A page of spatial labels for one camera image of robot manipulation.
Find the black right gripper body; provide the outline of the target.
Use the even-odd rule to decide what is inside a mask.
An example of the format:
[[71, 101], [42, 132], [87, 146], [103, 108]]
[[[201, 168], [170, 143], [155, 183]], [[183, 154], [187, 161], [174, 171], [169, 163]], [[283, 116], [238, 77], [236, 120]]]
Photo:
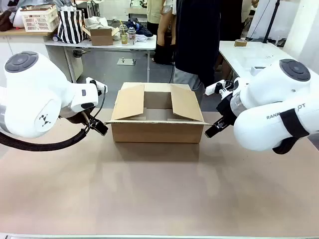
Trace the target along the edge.
[[236, 116], [233, 113], [230, 102], [233, 97], [233, 93], [230, 93], [222, 99], [222, 101], [217, 105], [217, 111], [222, 115], [222, 117], [215, 124], [234, 124], [236, 121]]

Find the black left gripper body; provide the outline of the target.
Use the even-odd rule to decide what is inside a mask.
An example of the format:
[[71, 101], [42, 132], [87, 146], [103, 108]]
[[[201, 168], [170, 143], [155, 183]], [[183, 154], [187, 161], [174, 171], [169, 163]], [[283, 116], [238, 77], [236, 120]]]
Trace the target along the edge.
[[90, 117], [91, 116], [89, 111], [82, 111], [72, 117], [67, 118], [67, 120], [73, 124], [83, 124], [85, 126], [88, 126], [91, 119]]

